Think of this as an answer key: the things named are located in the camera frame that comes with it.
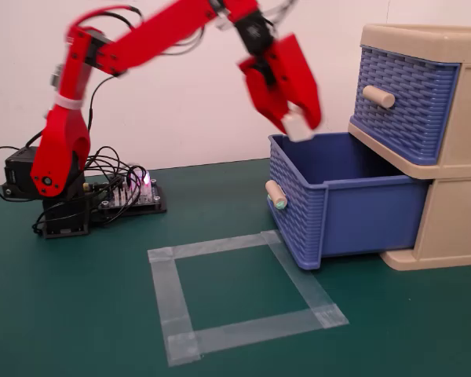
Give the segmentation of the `black motor gripper body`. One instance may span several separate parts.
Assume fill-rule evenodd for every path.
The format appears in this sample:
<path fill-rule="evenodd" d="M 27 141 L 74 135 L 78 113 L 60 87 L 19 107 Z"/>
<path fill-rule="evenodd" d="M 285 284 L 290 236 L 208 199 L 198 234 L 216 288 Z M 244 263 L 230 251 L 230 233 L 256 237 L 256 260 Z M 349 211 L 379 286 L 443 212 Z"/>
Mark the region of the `black motor gripper body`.
<path fill-rule="evenodd" d="M 237 20 L 234 26 L 247 52 L 253 57 L 263 57 L 275 41 L 273 23 L 260 10 Z"/>

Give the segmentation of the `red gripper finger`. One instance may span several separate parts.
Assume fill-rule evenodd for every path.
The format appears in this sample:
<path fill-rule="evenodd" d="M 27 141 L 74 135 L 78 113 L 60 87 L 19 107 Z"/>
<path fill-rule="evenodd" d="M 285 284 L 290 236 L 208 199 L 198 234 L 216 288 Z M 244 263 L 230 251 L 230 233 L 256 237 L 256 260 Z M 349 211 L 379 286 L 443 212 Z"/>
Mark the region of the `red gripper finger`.
<path fill-rule="evenodd" d="M 297 105 L 309 129 L 316 130 L 321 122 L 318 86 L 295 34 L 272 45 L 272 71 L 285 100 Z"/>
<path fill-rule="evenodd" d="M 256 110 L 283 134 L 283 120 L 294 105 L 290 91 L 292 60 L 284 56 L 249 57 L 239 64 Z"/>

